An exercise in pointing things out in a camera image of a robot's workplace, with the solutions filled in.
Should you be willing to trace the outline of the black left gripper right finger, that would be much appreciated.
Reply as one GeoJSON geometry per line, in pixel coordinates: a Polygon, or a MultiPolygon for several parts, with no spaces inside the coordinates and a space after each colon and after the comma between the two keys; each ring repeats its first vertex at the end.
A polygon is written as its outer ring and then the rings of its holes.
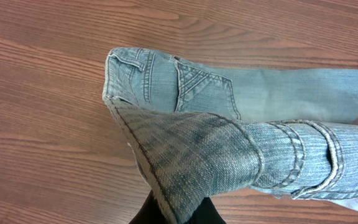
{"type": "Polygon", "coordinates": [[[226,224],[226,222],[216,210],[212,200],[206,197],[194,211],[188,224],[226,224]]]}

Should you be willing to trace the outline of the light blue denim shorts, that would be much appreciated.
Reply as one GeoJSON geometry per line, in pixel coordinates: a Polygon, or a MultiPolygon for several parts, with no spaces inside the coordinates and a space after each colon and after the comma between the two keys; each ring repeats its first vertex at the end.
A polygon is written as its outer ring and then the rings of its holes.
{"type": "Polygon", "coordinates": [[[214,68],[117,47],[103,100],[168,223],[244,188],[358,211],[358,70],[214,68]]]}

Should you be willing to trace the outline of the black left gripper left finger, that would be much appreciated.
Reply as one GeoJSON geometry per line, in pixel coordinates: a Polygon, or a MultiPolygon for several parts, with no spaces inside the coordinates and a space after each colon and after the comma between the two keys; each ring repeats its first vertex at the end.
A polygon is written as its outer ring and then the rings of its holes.
{"type": "Polygon", "coordinates": [[[143,206],[129,224],[168,224],[152,191],[150,191],[143,206]]]}

